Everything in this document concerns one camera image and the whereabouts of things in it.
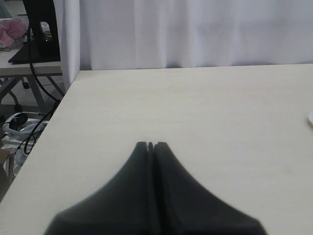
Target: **floor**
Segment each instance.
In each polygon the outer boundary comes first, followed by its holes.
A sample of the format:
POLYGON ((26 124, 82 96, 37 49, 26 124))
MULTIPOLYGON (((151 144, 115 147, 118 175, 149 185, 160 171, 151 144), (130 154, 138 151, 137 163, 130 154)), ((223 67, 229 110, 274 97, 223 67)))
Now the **floor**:
MULTIPOLYGON (((25 8, 23 5, 22 0, 5 0, 3 1, 4 5, 6 6, 8 12, 12 17, 24 17, 25 16, 18 16, 20 14, 25 14, 25 8)), ((64 82, 61 76, 54 76, 54 81, 60 86, 60 88, 64 91, 64 82)), ((62 96, 55 90, 55 88, 51 85, 51 83, 45 77, 39 77, 39 80, 45 87, 45 89, 50 92, 56 98, 61 99, 62 96)), ((12 90, 15 94, 19 103, 22 105, 23 111, 29 112, 37 112, 37 103, 34 98, 34 95, 30 89, 24 89, 22 86, 22 82, 19 82, 12 90)), ((43 98, 46 101, 47 107, 53 106, 53 100, 49 98, 45 93, 42 92, 43 98)), ((0 113, 4 114, 6 118, 10 115, 14 114, 14 100, 10 95, 7 95, 0 104, 0 113)))

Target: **table surface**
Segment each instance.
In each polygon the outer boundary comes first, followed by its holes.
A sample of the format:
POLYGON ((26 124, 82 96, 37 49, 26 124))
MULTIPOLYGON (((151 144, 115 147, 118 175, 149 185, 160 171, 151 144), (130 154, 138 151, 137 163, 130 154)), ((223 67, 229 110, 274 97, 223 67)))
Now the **table surface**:
POLYGON ((0 235, 43 234, 137 141, 166 141, 269 235, 313 231, 313 65, 81 71, 0 204, 0 235))
MULTIPOLYGON (((19 49, 0 51, 0 77, 32 74, 29 64, 12 65, 11 63, 8 63, 9 59, 11 59, 18 51, 19 49)), ((36 74, 62 73, 61 62, 35 63, 34 68, 36 74)))

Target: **pink cloth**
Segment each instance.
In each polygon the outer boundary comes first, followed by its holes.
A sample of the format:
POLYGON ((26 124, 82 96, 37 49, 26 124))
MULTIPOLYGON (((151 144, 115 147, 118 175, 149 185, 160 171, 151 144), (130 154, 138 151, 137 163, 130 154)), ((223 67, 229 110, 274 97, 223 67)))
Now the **pink cloth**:
POLYGON ((10 46, 26 32, 26 21, 13 18, 0 21, 0 43, 10 46))

